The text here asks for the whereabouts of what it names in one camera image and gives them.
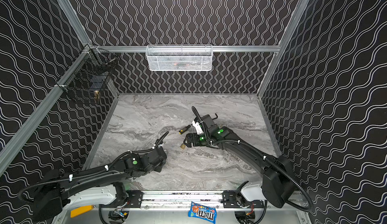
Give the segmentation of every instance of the m&m's bag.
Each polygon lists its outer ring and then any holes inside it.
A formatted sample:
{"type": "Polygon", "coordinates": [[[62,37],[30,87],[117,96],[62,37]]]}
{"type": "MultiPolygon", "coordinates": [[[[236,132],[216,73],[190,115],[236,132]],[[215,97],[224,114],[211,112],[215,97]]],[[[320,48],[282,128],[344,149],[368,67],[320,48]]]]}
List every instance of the m&m's bag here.
{"type": "Polygon", "coordinates": [[[201,218],[215,224],[216,210],[212,207],[191,202],[191,209],[188,212],[188,217],[201,218]]]}

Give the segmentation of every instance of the screwdriver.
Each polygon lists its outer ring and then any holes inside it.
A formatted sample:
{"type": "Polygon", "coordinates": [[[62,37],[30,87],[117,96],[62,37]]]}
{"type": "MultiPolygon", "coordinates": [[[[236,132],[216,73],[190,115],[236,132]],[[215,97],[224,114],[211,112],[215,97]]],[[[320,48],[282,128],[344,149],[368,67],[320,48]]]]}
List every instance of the screwdriver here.
{"type": "Polygon", "coordinates": [[[183,127],[182,129],[179,130],[179,133],[180,133],[180,134],[185,133],[191,126],[192,126],[192,124],[183,127]]]}

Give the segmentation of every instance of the wavy line pattern wall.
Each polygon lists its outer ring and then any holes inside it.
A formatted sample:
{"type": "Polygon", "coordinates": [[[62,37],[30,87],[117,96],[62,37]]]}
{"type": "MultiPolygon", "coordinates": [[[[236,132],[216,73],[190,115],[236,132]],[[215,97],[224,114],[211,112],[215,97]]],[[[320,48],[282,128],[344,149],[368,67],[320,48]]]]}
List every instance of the wavy line pattern wall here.
{"type": "MultiPolygon", "coordinates": [[[[72,64],[82,45],[56,0],[0,0],[0,150],[72,64]]],[[[49,170],[82,168],[112,96],[75,105],[62,96],[0,176],[0,224],[32,223],[18,191],[49,170]]]]}
{"type": "Polygon", "coordinates": [[[278,45],[298,0],[70,0],[95,45],[278,45]]]}
{"type": "Polygon", "coordinates": [[[387,222],[387,0],[310,0],[263,96],[315,224],[387,222]]]}
{"type": "Polygon", "coordinates": [[[78,57],[56,0],[0,0],[0,150],[78,57]]]}
{"type": "Polygon", "coordinates": [[[77,105],[63,94],[52,107],[0,177],[1,224],[32,223],[30,206],[17,198],[20,189],[52,169],[82,169],[113,102],[110,91],[105,92],[100,105],[77,105]]]}
{"type": "Polygon", "coordinates": [[[123,53],[112,79],[121,93],[256,93],[272,52],[214,53],[205,72],[150,71],[145,54],[123,53]]]}

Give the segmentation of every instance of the marble surface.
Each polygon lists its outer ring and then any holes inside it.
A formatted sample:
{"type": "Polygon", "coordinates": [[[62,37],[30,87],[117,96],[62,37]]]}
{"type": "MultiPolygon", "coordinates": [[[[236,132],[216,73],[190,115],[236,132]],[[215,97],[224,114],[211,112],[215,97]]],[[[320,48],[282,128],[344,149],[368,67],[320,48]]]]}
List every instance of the marble surface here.
{"type": "Polygon", "coordinates": [[[161,173],[151,172],[125,182],[140,190],[233,190],[246,180],[260,178],[246,163],[223,150],[207,147],[181,149],[186,133],[178,130],[195,118],[194,105],[203,116],[219,118],[254,147],[275,155],[255,95],[121,95],[113,117],[93,158],[91,168],[111,162],[127,150],[147,149],[165,131],[167,162],[161,173]]]}

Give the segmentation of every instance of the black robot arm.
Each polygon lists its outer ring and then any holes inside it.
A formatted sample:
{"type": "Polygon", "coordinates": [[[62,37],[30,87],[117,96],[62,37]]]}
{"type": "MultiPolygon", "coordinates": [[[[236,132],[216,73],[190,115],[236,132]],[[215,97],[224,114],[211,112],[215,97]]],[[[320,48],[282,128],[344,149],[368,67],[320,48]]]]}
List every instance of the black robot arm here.
{"type": "Polygon", "coordinates": [[[18,197],[32,204],[34,221],[44,221],[58,215],[70,203],[69,198],[81,191],[112,183],[117,193],[114,202],[119,206],[127,198],[120,181],[137,178],[151,171],[161,172],[167,159],[162,149],[162,140],[167,134],[168,132],[162,135],[151,149],[125,152],[104,166],[63,174],[58,169],[51,170],[39,183],[20,190],[18,197]],[[26,198],[24,193],[27,190],[32,190],[30,196],[33,200],[26,198]]]}
{"type": "Polygon", "coordinates": [[[203,133],[188,133],[181,145],[182,148],[185,146],[207,146],[235,154],[255,171],[261,173],[262,193],[275,207],[281,208],[285,203],[288,203],[302,211],[308,212],[312,209],[313,202],[307,192],[295,180],[293,166],[287,158],[283,156],[276,158],[266,154],[243,141],[228,127],[223,126],[220,128],[210,115],[201,117],[194,106],[192,106],[192,111],[196,116],[194,121],[200,124],[203,133]],[[301,207],[288,201],[296,189],[300,190],[306,197],[308,207],[301,207]]]}

